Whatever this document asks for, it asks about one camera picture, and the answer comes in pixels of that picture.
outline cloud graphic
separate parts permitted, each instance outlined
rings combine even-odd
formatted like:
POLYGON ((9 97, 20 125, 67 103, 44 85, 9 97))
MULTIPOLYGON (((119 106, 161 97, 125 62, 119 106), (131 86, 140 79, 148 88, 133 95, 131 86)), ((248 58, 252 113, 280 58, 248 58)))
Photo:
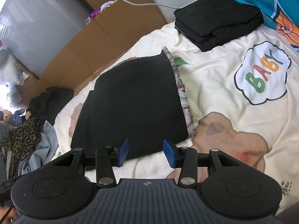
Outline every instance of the cloud graphic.
POLYGON ((283 97, 286 90, 289 56, 269 41, 254 45, 246 52, 234 80, 238 90, 252 105, 283 97))

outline leopard print fabric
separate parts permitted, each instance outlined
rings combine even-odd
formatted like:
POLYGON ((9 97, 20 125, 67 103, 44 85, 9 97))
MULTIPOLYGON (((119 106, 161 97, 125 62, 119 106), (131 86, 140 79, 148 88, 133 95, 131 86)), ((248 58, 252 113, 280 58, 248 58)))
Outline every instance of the leopard print fabric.
POLYGON ((41 140, 43 124, 35 118, 26 120, 20 127, 11 130, 2 141, 0 147, 11 150, 8 178, 18 175, 21 161, 27 158, 41 140))

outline black cloth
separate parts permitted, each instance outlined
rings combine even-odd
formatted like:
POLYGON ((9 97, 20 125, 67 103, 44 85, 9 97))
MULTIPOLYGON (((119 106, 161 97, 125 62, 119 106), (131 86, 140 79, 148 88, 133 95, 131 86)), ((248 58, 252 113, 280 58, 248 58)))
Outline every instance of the black cloth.
POLYGON ((127 159, 162 151, 163 139, 188 138, 173 69, 167 56, 130 60, 101 75, 83 105, 72 148, 95 151, 123 138, 127 159))
POLYGON ((27 111, 31 112, 30 119, 39 119, 42 123, 46 120, 54 125, 55 118, 63 107, 73 98, 74 91, 61 87, 47 88, 46 93, 41 93, 29 103, 27 111))
MULTIPOLYGON (((9 132, 9 130, 12 130, 13 128, 8 127, 7 125, 0 122, 0 141, 3 140, 4 136, 6 136, 9 132)), ((6 175, 6 159, 4 156, 0 154, 2 161, 0 160, 0 182, 3 182, 7 180, 6 175)))
POLYGON ((257 7, 234 0, 198 0, 174 15, 175 27, 203 52, 245 36, 263 23, 257 7))
POLYGON ((299 202, 286 208, 275 217, 283 224, 299 224, 299 202))
POLYGON ((26 116, 25 115, 22 115, 22 123, 24 123, 26 121, 26 116))

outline pile of clothes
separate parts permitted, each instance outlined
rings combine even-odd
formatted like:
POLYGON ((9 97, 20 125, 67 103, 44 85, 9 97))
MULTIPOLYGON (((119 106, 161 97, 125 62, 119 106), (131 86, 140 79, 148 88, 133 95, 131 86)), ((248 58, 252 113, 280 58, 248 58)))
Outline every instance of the pile of clothes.
POLYGON ((175 27, 206 52, 264 23, 299 51, 298 6, 299 0, 198 0, 174 12, 175 27))
POLYGON ((51 161, 58 148, 53 127, 73 90, 52 87, 32 99, 25 110, 0 111, 0 180, 32 172, 51 161))

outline bed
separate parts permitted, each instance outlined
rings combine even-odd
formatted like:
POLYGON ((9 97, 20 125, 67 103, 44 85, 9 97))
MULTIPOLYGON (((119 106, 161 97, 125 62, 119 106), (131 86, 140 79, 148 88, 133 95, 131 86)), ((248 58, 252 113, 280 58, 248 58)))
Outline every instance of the bed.
MULTIPOLYGON (((164 46, 174 58, 179 58, 176 61, 180 61, 178 69, 194 123, 195 126, 200 124, 193 142, 189 138, 178 146, 190 147, 196 142, 198 149, 206 151, 211 145, 216 148, 221 143, 221 150, 239 154, 243 162, 254 162, 254 167, 281 184, 280 211, 297 202, 298 53, 281 35, 265 26, 211 51, 201 52, 170 23, 142 37, 105 71, 130 57, 157 55, 164 46)), ((58 114, 54 127, 59 147, 54 158, 71 149, 71 115, 77 105, 84 103, 95 81, 58 114)), ((122 168, 114 168, 117 181, 120 178, 161 179, 172 171, 163 152, 126 161, 122 168)), ((95 170, 86 176, 95 182, 95 170)))

